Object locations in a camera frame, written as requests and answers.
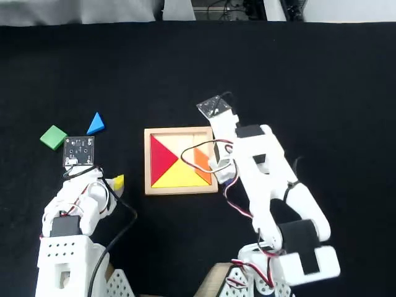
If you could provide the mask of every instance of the wooden board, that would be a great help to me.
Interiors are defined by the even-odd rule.
[[[214,174],[198,172],[180,159],[189,147],[213,140],[211,127],[155,128],[144,130],[145,193],[172,195],[217,192]],[[188,150],[183,158],[209,170],[213,144]]]

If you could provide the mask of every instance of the yellow triangle piece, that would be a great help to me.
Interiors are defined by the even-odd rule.
[[[152,187],[195,187],[208,186],[194,169],[182,160],[177,160]]]

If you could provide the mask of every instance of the perforated metal bracket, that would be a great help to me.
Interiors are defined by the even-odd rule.
[[[250,296],[274,296],[274,297],[296,297],[291,288],[284,282],[275,281],[275,289],[271,289],[263,279],[257,277],[254,280],[256,284],[256,293],[251,293],[254,285],[249,286],[248,280],[244,272],[239,267],[232,267],[226,276],[227,278],[232,278],[238,282],[246,284],[245,288],[237,288],[230,286],[227,281],[224,281],[223,286],[219,290],[217,297],[250,297]]]
[[[235,284],[235,287],[231,286],[232,282],[224,281],[223,287],[220,289],[217,297],[248,297],[249,296],[249,288],[247,287],[248,281],[243,273],[243,271],[239,267],[232,267],[228,272],[227,278],[231,278],[236,280],[237,282],[243,283],[246,287],[238,288],[239,286]]]
[[[114,270],[107,281],[107,297],[135,297],[122,269]]]

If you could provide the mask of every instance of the black fabric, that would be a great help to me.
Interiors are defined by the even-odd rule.
[[[298,178],[330,222],[341,276],[294,293],[392,295],[395,34],[396,24],[0,28],[1,295],[34,295],[41,216],[62,185],[62,149],[40,136],[52,124],[84,135],[96,111],[106,123],[96,162],[107,177],[125,173],[139,212],[110,255],[135,292],[192,296],[215,263],[255,243],[220,193],[144,196],[144,128],[208,125],[196,104],[226,90],[244,125],[268,124],[289,161],[304,156]],[[246,205],[243,193],[230,197]],[[108,244],[128,217],[119,205],[94,242]]]

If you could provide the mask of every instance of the wire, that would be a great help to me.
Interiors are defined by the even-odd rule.
[[[212,6],[216,5],[217,3],[220,3],[220,2],[223,2],[223,1],[224,1],[224,0],[218,0],[218,1],[215,1],[215,2],[213,2],[213,3],[211,3],[211,4],[208,5],[208,7],[206,8],[206,18],[207,18],[207,20],[210,20],[210,17],[209,17],[209,9],[210,9]]]
[[[259,250],[260,250],[264,255],[266,255],[267,257],[278,257],[278,256],[279,256],[278,253],[266,251],[265,249],[263,249],[263,248],[260,246],[260,228],[257,229],[257,246],[259,247]]]
[[[190,163],[186,159],[183,158],[183,154],[186,153],[188,150],[191,150],[191,149],[194,149],[196,147],[200,147],[201,145],[212,143],[212,142],[223,142],[223,143],[231,144],[231,145],[233,144],[232,141],[225,140],[225,139],[214,139],[214,140],[204,141],[204,142],[201,142],[200,144],[197,144],[197,145],[195,145],[193,147],[189,147],[189,148],[186,148],[185,150],[183,150],[181,155],[180,155],[180,159],[183,162],[185,162],[185,164],[187,164],[187,165],[189,165],[189,166],[191,166],[191,167],[193,167],[195,169],[201,170],[204,173],[216,173],[216,172],[219,172],[219,171],[229,167],[230,165],[232,165],[232,162],[230,161],[227,165],[225,165],[223,167],[220,167],[220,168],[217,168],[216,170],[206,170],[206,169],[203,169],[201,166],[193,164],[193,163]]]
[[[126,231],[128,231],[128,229],[130,229],[133,226],[133,224],[135,223],[135,221],[137,219],[136,210],[132,206],[130,206],[128,203],[126,203],[124,200],[122,200],[120,197],[118,197],[118,195],[114,192],[114,190],[107,183],[106,179],[103,177],[103,170],[101,168],[99,168],[99,170],[102,172],[101,180],[103,181],[103,183],[105,184],[107,189],[110,191],[110,193],[114,196],[114,198],[118,202],[123,204],[123,206],[125,206],[125,208],[127,208],[129,211],[131,211],[133,217],[132,217],[132,220],[116,235],[116,237],[114,237],[114,239],[109,243],[109,245],[107,245],[107,247],[105,248],[103,253],[100,255],[99,260],[98,260],[95,268],[93,269],[91,280],[89,282],[88,297],[92,297],[93,283],[95,281],[95,277],[96,277],[96,274],[97,274],[97,272],[99,270],[100,264],[102,263],[102,261],[105,258],[106,254],[117,243],[117,241],[119,241],[119,239],[126,233]]]
[[[83,174],[85,174],[85,173],[87,173],[87,172],[89,172],[89,171],[92,171],[92,170],[94,170],[94,169],[99,168],[99,166],[93,165],[92,167],[87,168],[87,169],[85,169],[85,170],[83,170],[83,171],[80,171],[80,172],[78,172],[78,173],[76,173],[76,174],[69,175],[69,173],[71,172],[71,169],[72,169],[72,168],[70,168],[69,170],[67,170],[67,171],[63,174],[63,178],[64,178],[66,181],[68,181],[68,180],[70,180],[70,179],[73,179],[73,178],[76,178],[76,177],[78,177],[78,176],[82,176]]]
[[[233,146],[232,146],[231,144],[226,144],[226,145],[224,146],[224,149],[225,149],[225,151],[226,151],[227,153],[232,153],[232,152],[233,152],[233,151],[232,151]]]
[[[267,277],[268,277],[268,281],[270,283],[270,287],[271,288],[275,288],[275,285],[273,284],[273,280],[272,280],[270,261],[271,261],[271,257],[268,257],[268,260],[267,260]]]
[[[84,214],[84,211],[82,210],[82,208],[79,207],[76,203],[60,202],[60,203],[56,204],[54,207],[59,207],[61,204],[67,204],[67,205],[71,205],[72,206],[72,208],[68,211],[68,213],[72,212],[73,209],[76,208],[76,209],[81,211],[82,215]]]
[[[235,279],[233,279],[231,277],[227,277],[225,279],[225,281],[226,281],[227,285],[232,286],[233,288],[236,288],[238,290],[248,287],[248,286],[246,286],[246,284],[244,284],[244,283],[242,283],[242,282],[240,282],[238,280],[235,280]]]
[[[238,265],[238,266],[244,266],[244,265],[245,265],[245,266],[249,266],[249,267],[253,268],[254,271],[256,271],[256,273],[260,276],[260,278],[262,278],[263,281],[264,281],[270,288],[273,288],[272,280],[271,280],[271,282],[270,282],[270,281],[268,280],[268,278],[264,275],[264,273],[262,273],[261,269],[258,268],[258,266],[257,266],[256,264],[249,263],[249,262],[243,262],[243,261],[238,260],[238,259],[232,259],[232,260],[231,260],[231,263],[233,263],[233,264],[235,264],[235,265]]]
[[[236,209],[241,215],[244,215],[245,217],[248,217],[248,218],[253,218],[253,216],[252,216],[252,214],[251,214],[250,212],[248,212],[248,211],[242,209],[242,207],[236,205],[235,203],[231,202],[231,201],[228,199],[228,194],[227,194],[227,193],[228,193],[228,190],[230,189],[230,187],[232,187],[234,184],[236,184],[236,182],[237,182],[238,179],[239,179],[238,168],[236,167],[235,161],[234,161],[234,164],[235,164],[235,175],[234,175],[234,178],[233,178],[233,180],[224,188],[223,195],[224,195],[224,197],[225,197],[227,203],[228,203],[231,207],[233,207],[234,209]]]

